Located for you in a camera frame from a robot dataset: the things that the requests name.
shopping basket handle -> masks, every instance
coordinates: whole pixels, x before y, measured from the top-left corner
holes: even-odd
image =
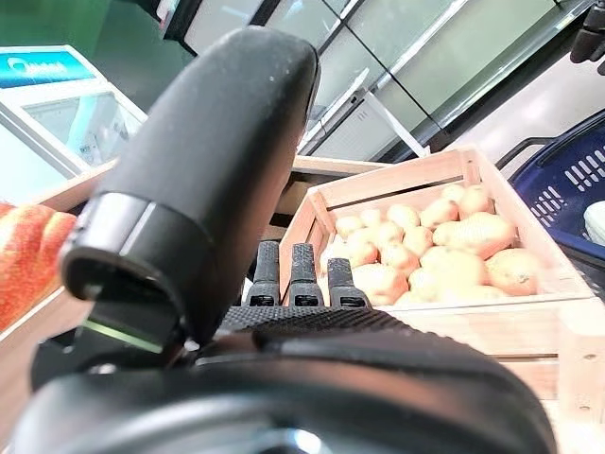
[[[527,139],[519,142],[516,147],[514,147],[507,154],[502,156],[502,158],[500,158],[498,162],[495,163],[495,166],[496,168],[498,168],[498,170],[502,170],[510,161],[512,161],[519,154],[521,154],[521,151],[523,151],[527,147],[531,147],[533,145],[549,145],[555,139],[556,137],[528,137]]]

robotic hand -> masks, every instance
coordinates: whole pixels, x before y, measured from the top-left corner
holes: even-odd
[[[372,310],[347,261],[329,264],[325,306],[295,246],[279,306],[265,243],[233,306],[319,74],[306,42],[248,28],[160,98],[66,243],[63,282],[95,306],[41,343],[9,452],[556,452],[525,384]]]
[[[599,61],[605,55],[605,0],[598,0],[588,11],[582,29],[578,32],[571,49],[571,61]],[[597,68],[605,76],[605,63]]]

potato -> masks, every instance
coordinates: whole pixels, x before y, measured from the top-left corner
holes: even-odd
[[[401,243],[404,239],[404,229],[398,226],[396,223],[383,222],[375,230],[374,244],[378,249],[382,249],[387,246],[390,242]]]
[[[458,206],[453,201],[437,199],[420,213],[420,224],[431,230],[449,220],[458,219]]]
[[[380,222],[382,222],[382,214],[378,209],[364,210],[359,215],[359,218],[366,227],[378,227]]]
[[[460,222],[447,246],[478,255],[483,260],[508,248],[515,238],[514,226],[498,215],[475,213]]]
[[[362,290],[373,306],[394,305],[408,290],[406,277],[395,268],[374,263],[353,270],[353,281]]]
[[[395,204],[387,211],[387,219],[399,225],[404,232],[420,225],[418,212],[411,206]]]
[[[351,268],[374,263],[378,258],[378,250],[372,243],[348,243],[346,248]]]
[[[446,199],[447,201],[454,201],[455,203],[459,203],[462,197],[464,196],[464,186],[459,184],[450,184],[445,186],[441,191],[441,198]]]
[[[486,262],[490,282],[513,296],[535,295],[538,292],[540,259],[527,249],[506,249]]]
[[[470,286],[470,287],[452,287],[444,288],[441,292],[441,299],[453,303],[471,303],[475,301],[497,300],[505,298],[507,295],[500,288],[491,286]]]
[[[403,295],[399,297],[399,299],[395,302],[396,306],[412,306],[418,305],[422,303],[427,303],[421,296],[415,291],[407,291]]]
[[[425,268],[418,268],[409,275],[409,288],[418,298],[428,303],[437,301],[441,286],[437,275]]]
[[[403,244],[421,257],[433,245],[433,234],[426,227],[414,227],[406,232]]]
[[[337,219],[336,227],[338,234],[346,240],[355,230],[363,228],[363,222],[357,216],[346,216]]]
[[[376,246],[376,229],[370,227],[364,227],[363,229],[355,230],[349,235],[347,243],[371,243]]]
[[[493,200],[480,184],[469,186],[458,203],[460,219],[466,219],[474,213],[495,213]]]
[[[320,255],[320,272],[328,272],[328,260],[331,258],[349,258],[349,250],[344,242],[328,244]]]
[[[436,262],[444,260],[447,254],[447,247],[445,246],[433,246],[420,257],[420,265],[425,268],[430,268]]]
[[[460,223],[456,220],[450,220],[439,225],[433,232],[433,243],[438,246],[445,246],[450,240],[450,235],[458,228]]]
[[[401,271],[406,278],[420,267],[418,256],[402,243],[388,244],[380,251],[380,259],[384,265]]]
[[[488,283],[485,263],[476,255],[445,248],[437,258],[421,259],[423,268],[434,273],[442,288],[482,286]]]

glass freezer door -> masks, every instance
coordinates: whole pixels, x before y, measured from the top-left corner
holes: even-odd
[[[141,126],[141,121],[111,92],[31,104],[23,109],[90,166],[116,158]]]

black robotic finger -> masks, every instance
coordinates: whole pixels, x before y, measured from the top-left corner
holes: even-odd
[[[325,306],[315,274],[313,245],[308,243],[298,243],[292,247],[290,305]]]
[[[346,258],[328,260],[328,288],[332,307],[372,308],[366,294],[355,287],[351,264]]]
[[[278,306],[280,304],[280,258],[276,241],[258,246],[254,281],[242,306]]]

